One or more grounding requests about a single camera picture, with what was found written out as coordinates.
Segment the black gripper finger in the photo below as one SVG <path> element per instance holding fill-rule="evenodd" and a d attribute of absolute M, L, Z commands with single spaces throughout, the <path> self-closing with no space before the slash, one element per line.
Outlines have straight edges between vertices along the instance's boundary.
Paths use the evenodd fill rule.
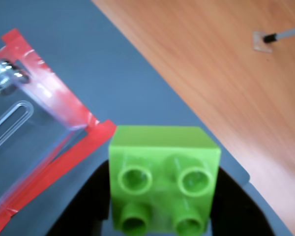
<path fill-rule="evenodd" d="M 109 217 L 109 161 L 104 161 L 76 194 L 49 236 L 99 236 L 102 223 Z"/>
<path fill-rule="evenodd" d="M 219 168 L 210 213 L 214 236 L 273 236 L 274 231 L 252 198 Z"/>

